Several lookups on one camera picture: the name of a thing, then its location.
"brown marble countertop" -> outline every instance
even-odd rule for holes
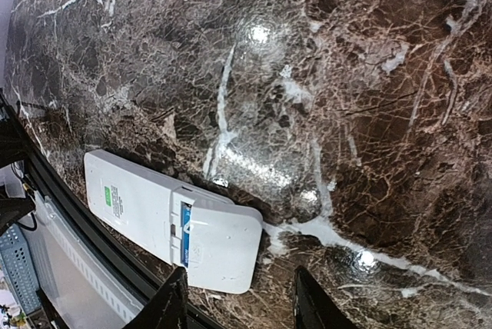
[[[491,0],[15,0],[6,93],[82,200],[104,148],[261,211],[250,291],[191,292],[227,328],[291,328],[299,264],[361,329],[492,327],[491,18]]]

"blue label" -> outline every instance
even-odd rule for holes
[[[190,261],[190,223],[191,223],[191,206],[181,203],[181,227],[183,235],[181,236],[181,263],[186,268]]]

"label sticker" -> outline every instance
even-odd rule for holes
[[[121,219],[125,210],[123,208],[123,200],[118,192],[118,187],[114,185],[105,186],[105,200],[106,205],[112,209],[112,214],[118,219]]]
[[[186,268],[190,261],[190,225],[191,225],[191,205],[181,203],[181,227],[183,234],[181,236],[181,263]]]
[[[105,187],[106,205],[111,207],[111,190]]]

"green label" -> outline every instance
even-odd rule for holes
[[[106,205],[111,207],[111,190],[108,187],[105,187],[106,193]]]

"black cable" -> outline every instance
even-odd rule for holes
[[[32,227],[29,227],[27,225],[24,225],[23,223],[21,223],[20,221],[17,221],[16,224],[26,230],[26,231],[35,231],[36,229],[38,229],[38,221],[36,220],[36,216],[34,215],[34,212],[31,213],[31,218],[32,218]]]
[[[23,178],[22,178],[22,177],[21,177],[21,176],[17,173],[17,170],[16,170],[16,169],[18,169],[18,168],[16,168],[16,167],[14,166],[14,164],[10,164],[10,168],[12,169],[12,173],[14,173],[14,176],[15,176],[15,177],[16,177],[19,181],[21,181],[22,183],[24,183],[24,179],[23,179]]]

